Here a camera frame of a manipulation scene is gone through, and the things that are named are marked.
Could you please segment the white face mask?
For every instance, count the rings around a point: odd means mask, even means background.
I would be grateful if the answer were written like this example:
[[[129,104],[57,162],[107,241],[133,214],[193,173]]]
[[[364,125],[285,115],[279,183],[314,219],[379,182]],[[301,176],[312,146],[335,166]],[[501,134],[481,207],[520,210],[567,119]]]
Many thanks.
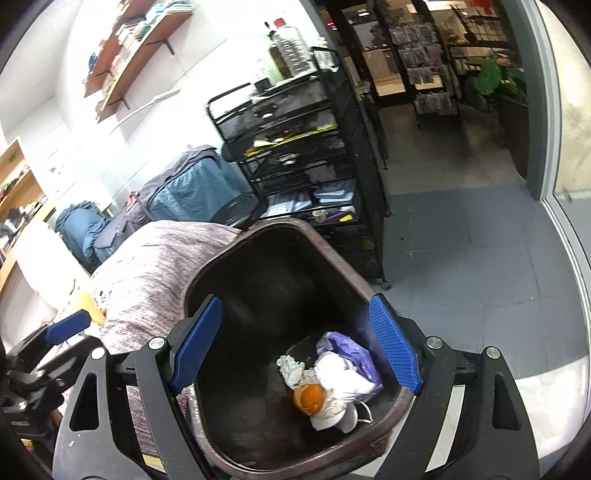
[[[335,428],[349,434],[360,423],[373,423],[368,401],[382,390],[381,383],[363,377],[351,361],[332,351],[318,357],[314,370],[325,391],[321,409],[311,415],[311,426],[315,430]]]

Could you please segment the clear plastic bottle red cap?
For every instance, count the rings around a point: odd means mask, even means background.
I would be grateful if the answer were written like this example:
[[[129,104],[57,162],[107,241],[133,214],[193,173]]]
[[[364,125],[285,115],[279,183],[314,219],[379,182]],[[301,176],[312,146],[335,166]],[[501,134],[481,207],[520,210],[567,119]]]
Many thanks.
[[[287,25],[283,18],[274,20],[273,25],[273,42],[279,48],[290,74],[297,76],[310,71],[312,68],[311,56],[297,28]]]

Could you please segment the display rack in hallway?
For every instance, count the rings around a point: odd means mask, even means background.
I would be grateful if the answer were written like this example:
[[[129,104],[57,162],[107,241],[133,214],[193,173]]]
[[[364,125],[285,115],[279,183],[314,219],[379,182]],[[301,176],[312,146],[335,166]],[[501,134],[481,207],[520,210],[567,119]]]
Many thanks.
[[[426,1],[377,1],[394,53],[410,87],[416,123],[461,119],[456,78]]]

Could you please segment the white tissue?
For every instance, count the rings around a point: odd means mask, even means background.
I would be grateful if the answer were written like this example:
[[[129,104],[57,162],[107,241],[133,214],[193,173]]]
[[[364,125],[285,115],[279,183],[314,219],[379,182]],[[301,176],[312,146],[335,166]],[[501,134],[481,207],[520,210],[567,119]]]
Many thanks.
[[[305,367],[304,362],[297,361],[293,356],[281,355],[276,359],[276,366],[283,377],[284,383],[291,390],[305,385],[318,384],[318,377],[314,368]]]

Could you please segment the orange fruit peel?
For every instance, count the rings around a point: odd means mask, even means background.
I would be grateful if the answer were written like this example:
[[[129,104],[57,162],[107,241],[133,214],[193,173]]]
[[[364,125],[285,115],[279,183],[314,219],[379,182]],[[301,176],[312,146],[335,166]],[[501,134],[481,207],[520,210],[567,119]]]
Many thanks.
[[[321,384],[305,384],[294,389],[294,405],[302,413],[314,416],[325,403],[325,389]]]

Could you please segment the wooden cubby wall shelf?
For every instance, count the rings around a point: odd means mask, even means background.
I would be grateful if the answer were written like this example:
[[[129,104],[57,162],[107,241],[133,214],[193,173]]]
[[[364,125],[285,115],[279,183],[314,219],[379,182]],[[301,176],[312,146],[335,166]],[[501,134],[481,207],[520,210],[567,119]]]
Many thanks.
[[[44,209],[47,198],[29,166],[19,140],[1,154],[1,288],[10,279],[16,259],[12,253],[25,227]]]

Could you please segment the green potted plant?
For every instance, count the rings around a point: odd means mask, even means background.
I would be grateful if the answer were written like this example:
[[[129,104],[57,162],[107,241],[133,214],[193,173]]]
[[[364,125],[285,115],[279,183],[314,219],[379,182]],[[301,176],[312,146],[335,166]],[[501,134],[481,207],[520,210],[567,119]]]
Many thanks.
[[[480,72],[467,79],[464,96],[481,111],[497,107],[502,98],[527,106],[525,72],[503,53],[491,53],[480,64]]]

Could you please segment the blue bundled blanket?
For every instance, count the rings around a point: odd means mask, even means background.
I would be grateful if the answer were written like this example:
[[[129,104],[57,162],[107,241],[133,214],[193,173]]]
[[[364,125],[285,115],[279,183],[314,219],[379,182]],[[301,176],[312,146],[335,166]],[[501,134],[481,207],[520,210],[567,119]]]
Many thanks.
[[[93,273],[100,265],[94,243],[109,222],[91,201],[70,205],[57,217],[55,231],[88,273]]]

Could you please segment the dark brown trash bin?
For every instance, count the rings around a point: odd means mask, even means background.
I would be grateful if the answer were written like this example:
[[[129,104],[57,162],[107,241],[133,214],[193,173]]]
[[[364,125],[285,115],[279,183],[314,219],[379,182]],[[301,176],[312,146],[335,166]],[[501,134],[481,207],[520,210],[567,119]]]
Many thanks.
[[[334,479],[385,453],[412,402],[370,327],[373,291],[300,220],[263,221],[204,264],[185,295],[187,314],[207,296],[222,320],[194,383],[194,428],[208,460],[239,479]],[[374,420],[349,434],[317,431],[294,406],[276,360],[311,360],[328,331],[367,348],[383,387]]]

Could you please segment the black mesh rolling cart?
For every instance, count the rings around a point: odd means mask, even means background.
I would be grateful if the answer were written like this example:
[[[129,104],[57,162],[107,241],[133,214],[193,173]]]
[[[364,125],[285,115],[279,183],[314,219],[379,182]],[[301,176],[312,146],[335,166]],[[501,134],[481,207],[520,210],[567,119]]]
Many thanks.
[[[391,214],[369,123],[334,49],[311,50],[311,70],[256,92],[244,83],[208,100],[229,158],[263,203],[263,218],[314,227],[383,289]]]

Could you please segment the upper wooden wall shelf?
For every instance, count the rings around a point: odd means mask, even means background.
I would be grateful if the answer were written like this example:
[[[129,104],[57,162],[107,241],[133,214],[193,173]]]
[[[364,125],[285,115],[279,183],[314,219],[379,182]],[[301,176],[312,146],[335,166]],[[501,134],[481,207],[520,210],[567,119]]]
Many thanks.
[[[85,80],[84,97],[88,97],[101,90],[105,76],[111,74],[111,64],[121,49],[121,45],[117,39],[119,29],[125,24],[137,23],[144,19],[153,4],[154,1],[149,0],[119,2],[117,6],[118,13],[113,25],[108,30],[108,35],[99,43],[98,50],[89,60],[89,72]]]

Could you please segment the purple tissue pack wrapper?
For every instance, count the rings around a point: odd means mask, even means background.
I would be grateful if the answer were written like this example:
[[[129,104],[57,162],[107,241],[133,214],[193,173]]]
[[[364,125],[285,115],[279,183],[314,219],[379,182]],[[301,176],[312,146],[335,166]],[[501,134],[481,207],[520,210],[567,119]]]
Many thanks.
[[[318,356],[327,352],[335,353],[343,359],[349,360],[363,378],[376,385],[382,383],[381,374],[370,351],[345,334],[335,331],[325,332],[315,345],[315,350],[317,350]]]

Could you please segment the dark brown bottle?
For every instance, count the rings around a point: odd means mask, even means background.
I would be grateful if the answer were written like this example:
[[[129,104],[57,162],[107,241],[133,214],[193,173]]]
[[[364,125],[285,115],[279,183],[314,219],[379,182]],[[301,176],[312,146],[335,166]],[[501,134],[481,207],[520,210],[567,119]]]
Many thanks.
[[[277,71],[280,72],[281,79],[283,79],[283,80],[290,79],[291,77],[293,77],[293,75],[291,75],[290,69],[288,69],[287,63],[286,63],[286,61],[284,61],[283,55],[281,55],[279,47],[277,47],[276,42],[274,42],[274,40],[273,40],[273,34],[276,31],[271,29],[269,23],[266,22],[266,23],[264,23],[264,25],[266,25],[266,29],[267,29],[266,36],[270,40],[270,46],[269,46],[270,57],[271,57],[271,59],[273,59],[273,63],[274,63],[274,65],[276,65]]]

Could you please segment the blue covered massage bed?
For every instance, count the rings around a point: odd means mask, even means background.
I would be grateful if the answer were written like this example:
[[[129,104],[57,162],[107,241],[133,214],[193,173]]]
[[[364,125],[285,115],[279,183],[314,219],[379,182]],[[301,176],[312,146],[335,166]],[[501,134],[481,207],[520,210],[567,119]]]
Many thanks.
[[[152,221],[208,222],[229,202],[252,189],[238,167],[209,145],[193,147],[164,172],[129,194],[123,208],[94,241],[100,263]]]

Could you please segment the lower wooden wall shelf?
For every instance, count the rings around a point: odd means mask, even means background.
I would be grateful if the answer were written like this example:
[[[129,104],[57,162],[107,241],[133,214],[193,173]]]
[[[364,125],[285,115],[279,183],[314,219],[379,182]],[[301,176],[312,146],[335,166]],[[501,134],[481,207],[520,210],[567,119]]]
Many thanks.
[[[125,95],[162,45],[174,55],[169,38],[190,18],[193,8],[188,2],[173,1],[157,10],[149,22],[140,20],[133,27],[126,28],[127,35],[113,57],[101,87],[103,99],[95,108],[97,123],[114,115],[121,104],[130,109]]]

